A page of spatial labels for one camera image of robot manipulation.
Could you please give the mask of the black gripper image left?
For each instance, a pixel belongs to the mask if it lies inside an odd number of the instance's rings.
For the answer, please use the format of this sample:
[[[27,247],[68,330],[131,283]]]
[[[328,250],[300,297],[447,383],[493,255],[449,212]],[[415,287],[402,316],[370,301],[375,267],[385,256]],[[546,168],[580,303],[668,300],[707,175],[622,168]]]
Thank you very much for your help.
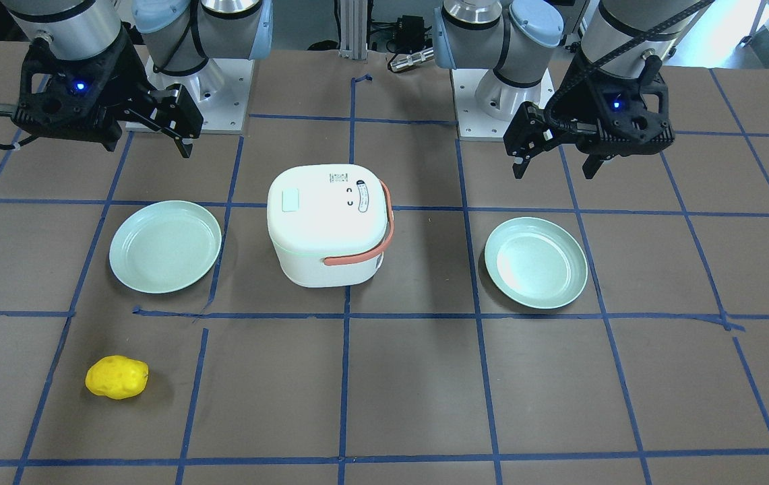
[[[12,123],[30,135],[98,142],[112,152],[121,122],[140,123],[171,138],[189,159],[204,118],[181,84],[156,89],[122,28],[103,52],[59,59],[47,36],[31,41],[21,68],[20,98]]]

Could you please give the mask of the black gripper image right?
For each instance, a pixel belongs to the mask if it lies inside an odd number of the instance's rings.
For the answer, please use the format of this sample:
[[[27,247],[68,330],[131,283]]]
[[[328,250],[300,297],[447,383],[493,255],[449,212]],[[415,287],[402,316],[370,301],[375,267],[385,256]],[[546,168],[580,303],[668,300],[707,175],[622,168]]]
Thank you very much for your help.
[[[603,69],[584,76],[590,61],[576,53],[545,108],[523,102],[502,136],[505,150],[514,156],[514,178],[526,174],[525,156],[561,144],[574,144],[588,154],[585,179],[593,179],[608,156],[651,156],[670,147],[676,134],[662,64],[658,55],[650,55],[637,60],[633,79]]]

